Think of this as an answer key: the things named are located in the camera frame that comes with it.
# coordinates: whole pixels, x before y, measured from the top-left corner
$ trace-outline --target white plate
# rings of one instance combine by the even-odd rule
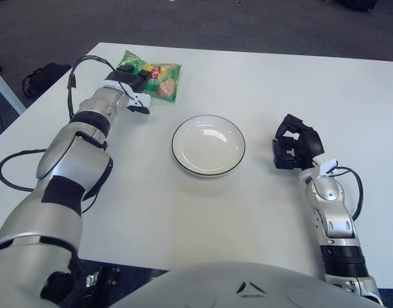
[[[242,160],[245,139],[229,120],[199,115],[186,120],[172,138],[176,160],[197,175],[222,175]]]

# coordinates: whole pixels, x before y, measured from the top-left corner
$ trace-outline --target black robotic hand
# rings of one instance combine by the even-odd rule
[[[286,132],[298,133],[299,138],[283,136]],[[273,162],[278,169],[312,168],[313,158],[324,153],[319,134],[291,114],[285,116],[274,138]]]

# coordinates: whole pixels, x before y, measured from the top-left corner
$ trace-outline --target black triangle logo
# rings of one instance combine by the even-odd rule
[[[252,282],[246,283],[243,281],[236,291],[236,294],[238,294],[241,298],[258,298],[266,297],[267,292]]]

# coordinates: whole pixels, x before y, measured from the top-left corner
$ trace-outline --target black band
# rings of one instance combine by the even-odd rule
[[[105,135],[105,137],[108,136],[109,129],[111,128],[111,124],[109,123],[108,119],[95,111],[78,112],[70,121],[70,123],[72,122],[82,122],[92,125],[100,130]]]
[[[362,249],[358,246],[320,246],[326,274],[368,277]]]
[[[45,189],[42,203],[56,203],[81,215],[81,199],[85,189],[64,176],[54,175]]]

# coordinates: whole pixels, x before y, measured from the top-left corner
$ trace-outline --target black bag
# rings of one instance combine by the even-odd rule
[[[60,65],[56,63],[50,63],[43,68],[39,68],[23,79],[22,91],[27,98],[37,97],[48,90],[70,68],[67,64]],[[25,89],[27,80],[29,80],[28,87]]]

